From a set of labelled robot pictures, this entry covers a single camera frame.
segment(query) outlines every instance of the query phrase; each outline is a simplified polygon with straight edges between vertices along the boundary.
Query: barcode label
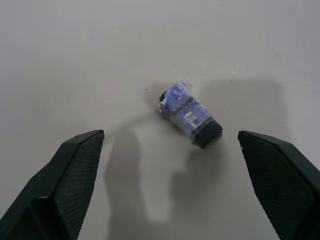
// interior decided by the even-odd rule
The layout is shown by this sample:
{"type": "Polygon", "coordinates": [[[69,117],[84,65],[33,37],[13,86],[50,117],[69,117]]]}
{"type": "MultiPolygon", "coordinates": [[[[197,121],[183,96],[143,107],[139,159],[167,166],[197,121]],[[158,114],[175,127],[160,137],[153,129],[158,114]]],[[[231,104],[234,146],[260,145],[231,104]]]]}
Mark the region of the barcode label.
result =
{"type": "Polygon", "coordinates": [[[200,120],[194,115],[191,111],[189,111],[186,115],[184,115],[184,118],[194,127],[197,128],[201,122],[200,120]]]}

